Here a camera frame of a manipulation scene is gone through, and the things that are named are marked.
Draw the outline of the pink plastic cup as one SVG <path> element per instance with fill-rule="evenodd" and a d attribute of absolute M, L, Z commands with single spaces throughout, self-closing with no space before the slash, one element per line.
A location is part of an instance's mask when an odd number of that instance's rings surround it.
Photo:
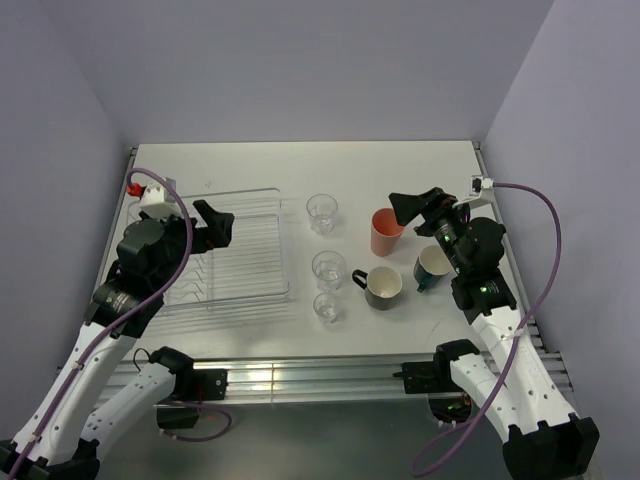
<path fill-rule="evenodd" d="M 404 227 L 396 221 L 392 208 L 376 211 L 371 218 L 370 248 L 373 254 L 385 257 L 392 253 L 404 232 Z"/>

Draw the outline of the teal ceramic mug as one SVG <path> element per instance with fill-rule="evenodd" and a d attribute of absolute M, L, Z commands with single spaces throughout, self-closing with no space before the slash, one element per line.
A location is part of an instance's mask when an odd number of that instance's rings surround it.
<path fill-rule="evenodd" d="M 413 278 L 417 291 L 423 293 L 433 288 L 443 277 L 452 271 L 452 266 L 441 248 L 437 245 L 425 247 L 418 255 Z"/>

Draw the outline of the black ceramic mug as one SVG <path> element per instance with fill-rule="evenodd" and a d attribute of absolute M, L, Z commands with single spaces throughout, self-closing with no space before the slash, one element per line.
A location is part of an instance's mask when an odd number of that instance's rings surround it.
<path fill-rule="evenodd" d="M 378 266 L 370 272 L 355 269 L 352 281 L 364 290 L 367 304 L 378 311 L 387 311 L 394 307 L 403 288 L 401 275 L 394 269 Z"/>

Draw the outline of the clear glass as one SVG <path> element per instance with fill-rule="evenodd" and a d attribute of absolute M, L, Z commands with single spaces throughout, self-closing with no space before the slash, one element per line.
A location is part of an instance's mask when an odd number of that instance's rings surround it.
<path fill-rule="evenodd" d="M 313 309 L 322 323 L 333 324 L 340 319 L 341 302 L 336 295 L 323 292 L 315 297 Z"/>
<path fill-rule="evenodd" d="M 306 203 L 311 229 L 325 235 L 333 231 L 338 212 L 337 201 L 328 194 L 316 194 Z"/>
<path fill-rule="evenodd" d="M 327 250 L 315 255 L 311 264 L 317 287 L 326 293 L 338 290 L 346 272 L 346 262 L 338 252 Z"/>

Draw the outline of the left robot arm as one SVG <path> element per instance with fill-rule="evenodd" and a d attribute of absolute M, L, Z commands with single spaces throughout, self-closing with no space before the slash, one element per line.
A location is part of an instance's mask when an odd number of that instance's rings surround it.
<path fill-rule="evenodd" d="M 1 443 L 1 469 L 11 479 L 93 479 L 125 428 L 158 402 L 190 398 L 194 361 L 170 347 L 153 352 L 133 382 L 96 405 L 124 355 L 164 304 L 189 257 L 226 248 L 235 217 L 206 201 L 144 207 L 126 227 L 106 281 L 94 292 L 74 350 L 27 424 Z"/>

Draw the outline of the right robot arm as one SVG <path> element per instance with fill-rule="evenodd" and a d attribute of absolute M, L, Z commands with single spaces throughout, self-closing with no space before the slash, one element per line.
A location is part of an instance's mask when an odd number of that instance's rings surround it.
<path fill-rule="evenodd" d="M 398 224 L 416 217 L 419 236 L 432 237 L 455 272 L 451 281 L 456 306 L 484 342 L 498 368 L 493 373 L 469 340 L 438 346 L 433 378 L 443 389 L 460 388 L 479 408 L 468 421 L 452 427 L 460 435 L 433 465 L 414 468 L 427 477 L 451 460 L 482 420 L 502 441 L 502 455 L 514 479 L 570 479 L 584 474 L 600 438 L 590 417 L 580 417 L 558 390 L 527 329 L 534 308 L 522 311 L 499 262 L 505 227 L 487 217 L 469 215 L 471 202 L 440 188 L 423 194 L 389 196 Z"/>

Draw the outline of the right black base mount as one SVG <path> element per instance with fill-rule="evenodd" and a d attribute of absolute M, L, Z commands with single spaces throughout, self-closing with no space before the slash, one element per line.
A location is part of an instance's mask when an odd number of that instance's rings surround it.
<path fill-rule="evenodd" d="M 404 362 L 392 376 L 402 381 L 405 394 L 426 397 L 436 423 L 463 423 L 477 411 L 467 392 L 438 376 L 432 361 Z"/>

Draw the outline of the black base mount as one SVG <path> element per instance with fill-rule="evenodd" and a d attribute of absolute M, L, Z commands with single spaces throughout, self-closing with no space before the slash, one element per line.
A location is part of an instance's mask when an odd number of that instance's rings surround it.
<path fill-rule="evenodd" d="M 227 384 L 226 369 L 195 369 L 156 407 L 158 427 L 169 431 L 187 430 L 194 428 L 200 420 L 224 426 L 228 420 L 223 413 L 201 408 L 201 405 L 224 400 Z"/>
<path fill-rule="evenodd" d="M 405 394 L 426 397 L 436 423 L 463 423 L 477 411 L 467 392 L 438 376 L 432 361 L 404 362 L 392 376 L 402 381 Z"/>

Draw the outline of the aluminium mounting rail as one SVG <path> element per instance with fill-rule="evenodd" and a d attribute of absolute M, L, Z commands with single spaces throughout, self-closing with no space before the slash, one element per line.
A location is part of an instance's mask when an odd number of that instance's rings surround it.
<path fill-rule="evenodd" d="M 427 353 L 298 359 L 198 360 L 197 371 L 227 372 L 223 404 L 286 404 L 399 400 L 407 395 L 393 376 L 406 362 L 426 362 Z"/>

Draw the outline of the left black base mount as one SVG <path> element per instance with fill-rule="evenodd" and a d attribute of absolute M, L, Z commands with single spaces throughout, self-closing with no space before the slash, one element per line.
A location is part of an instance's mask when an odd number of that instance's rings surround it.
<path fill-rule="evenodd" d="M 156 407 L 158 427 L 169 431 L 187 430 L 194 428 L 200 420 L 224 426 L 228 420 L 223 413 L 201 408 L 201 405 L 224 400 L 227 384 L 226 369 L 195 369 Z"/>

